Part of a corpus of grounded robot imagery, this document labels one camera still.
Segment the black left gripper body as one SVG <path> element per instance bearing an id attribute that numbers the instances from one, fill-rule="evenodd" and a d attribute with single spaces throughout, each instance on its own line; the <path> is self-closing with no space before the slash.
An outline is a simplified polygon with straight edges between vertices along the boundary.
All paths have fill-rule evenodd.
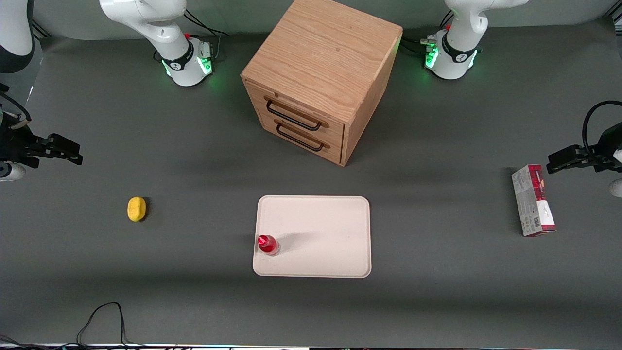
<path id="1" fill-rule="evenodd" d="M 621 164 L 622 124 L 618 123 L 606 129 L 593 146 L 593 153 L 600 161 L 594 166 L 596 173 L 610 170 L 622 172 Z"/>

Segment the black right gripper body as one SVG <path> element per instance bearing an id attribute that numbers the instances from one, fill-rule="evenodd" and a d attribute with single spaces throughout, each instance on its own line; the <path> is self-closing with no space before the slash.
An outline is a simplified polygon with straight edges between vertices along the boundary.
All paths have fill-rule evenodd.
<path id="1" fill-rule="evenodd" d="M 40 158 L 48 157 L 40 144 L 43 138 L 33 134 L 29 121 L 17 115 L 2 115 L 0 125 L 0 160 L 37 169 Z"/>

